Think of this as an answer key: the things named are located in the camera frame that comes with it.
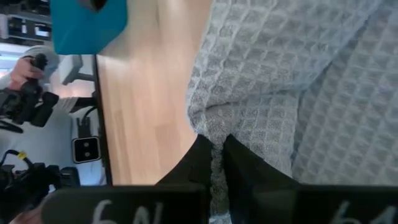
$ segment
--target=wooden table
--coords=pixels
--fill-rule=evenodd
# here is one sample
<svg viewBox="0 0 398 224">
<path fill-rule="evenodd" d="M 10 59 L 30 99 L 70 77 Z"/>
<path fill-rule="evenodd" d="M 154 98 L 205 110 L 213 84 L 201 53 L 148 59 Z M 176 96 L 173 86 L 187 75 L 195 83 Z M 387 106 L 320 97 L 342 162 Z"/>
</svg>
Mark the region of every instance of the wooden table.
<svg viewBox="0 0 398 224">
<path fill-rule="evenodd" d="M 98 56 L 113 184 L 154 184 L 194 142 L 185 91 L 211 0 L 127 0 L 125 31 Z"/>
</svg>

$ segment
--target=teal box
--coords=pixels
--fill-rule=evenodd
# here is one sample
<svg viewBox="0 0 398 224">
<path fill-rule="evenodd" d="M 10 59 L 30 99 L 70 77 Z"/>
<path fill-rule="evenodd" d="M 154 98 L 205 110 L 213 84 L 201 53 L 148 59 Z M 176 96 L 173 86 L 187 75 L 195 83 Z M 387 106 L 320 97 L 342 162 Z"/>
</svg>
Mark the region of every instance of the teal box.
<svg viewBox="0 0 398 224">
<path fill-rule="evenodd" d="M 127 24 L 127 0 L 107 0 L 98 12 L 79 0 L 52 0 L 50 8 L 57 54 L 98 54 Z"/>
</svg>

